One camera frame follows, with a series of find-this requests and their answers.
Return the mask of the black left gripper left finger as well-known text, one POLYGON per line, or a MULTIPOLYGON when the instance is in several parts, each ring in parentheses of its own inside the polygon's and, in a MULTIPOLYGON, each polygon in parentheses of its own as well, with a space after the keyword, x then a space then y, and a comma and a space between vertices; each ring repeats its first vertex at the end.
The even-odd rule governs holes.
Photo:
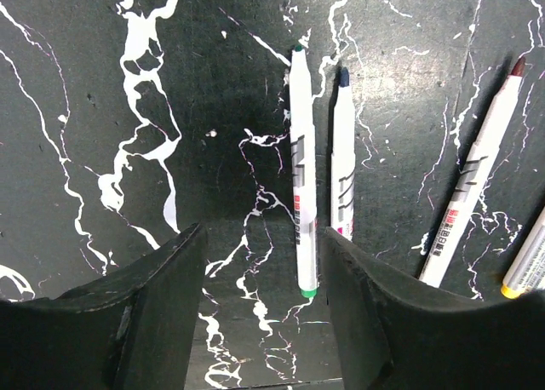
POLYGON ((55 299, 3 302, 2 388, 183 388, 207 248, 194 224, 55 299))

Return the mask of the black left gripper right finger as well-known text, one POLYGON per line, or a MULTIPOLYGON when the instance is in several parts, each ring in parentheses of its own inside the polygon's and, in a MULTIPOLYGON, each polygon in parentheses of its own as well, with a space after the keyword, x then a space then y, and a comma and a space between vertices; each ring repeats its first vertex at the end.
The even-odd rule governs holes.
POLYGON ((347 389, 541 389, 544 294, 436 289, 327 228, 321 267, 347 389))

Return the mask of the green whiteboard pen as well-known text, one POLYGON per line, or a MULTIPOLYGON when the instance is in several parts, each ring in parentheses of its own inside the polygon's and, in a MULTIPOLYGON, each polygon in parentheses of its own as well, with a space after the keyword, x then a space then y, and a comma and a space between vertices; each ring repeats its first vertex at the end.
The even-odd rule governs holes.
POLYGON ((300 44, 291 53, 289 100, 297 281, 310 299, 318 292, 315 127, 311 74, 300 44))

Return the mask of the blue whiteboard pen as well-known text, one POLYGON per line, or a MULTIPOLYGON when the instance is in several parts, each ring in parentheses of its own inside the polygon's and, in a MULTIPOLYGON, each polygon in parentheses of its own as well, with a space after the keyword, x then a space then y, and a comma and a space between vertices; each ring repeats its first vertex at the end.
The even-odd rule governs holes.
POLYGON ((344 238, 353 240, 355 184, 355 105, 348 69, 338 74, 333 109, 331 152, 330 224, 344 238))

